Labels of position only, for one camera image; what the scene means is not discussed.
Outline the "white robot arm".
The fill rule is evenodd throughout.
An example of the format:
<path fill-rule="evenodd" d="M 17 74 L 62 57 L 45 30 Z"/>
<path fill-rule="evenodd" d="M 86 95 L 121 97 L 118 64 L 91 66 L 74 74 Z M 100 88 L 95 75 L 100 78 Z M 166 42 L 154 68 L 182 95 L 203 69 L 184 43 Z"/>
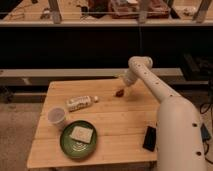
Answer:
<path fill-rule="evenodd" d="M 123 75 L 127 87 L 138 79 L 159 102 L 156 143 L 157 171 L 207 171 L 202 120 L 195 105 L 152 72 L 153 60 L 133 56 Z"/>

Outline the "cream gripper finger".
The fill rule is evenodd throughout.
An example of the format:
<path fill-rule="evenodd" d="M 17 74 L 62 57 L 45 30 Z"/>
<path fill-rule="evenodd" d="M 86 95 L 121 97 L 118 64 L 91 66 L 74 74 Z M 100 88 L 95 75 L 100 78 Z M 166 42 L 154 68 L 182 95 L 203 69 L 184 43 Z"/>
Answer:
<path fill-rule="evenodd" d="M 126 88 L 126 86 L 125 86 L 125 85 L 121 85 L 121 86 L 119 86 L 119 87 L 118 87 L 118 91 L 124 91 L 124 90 L 125 90 L 125 88 Z"/>

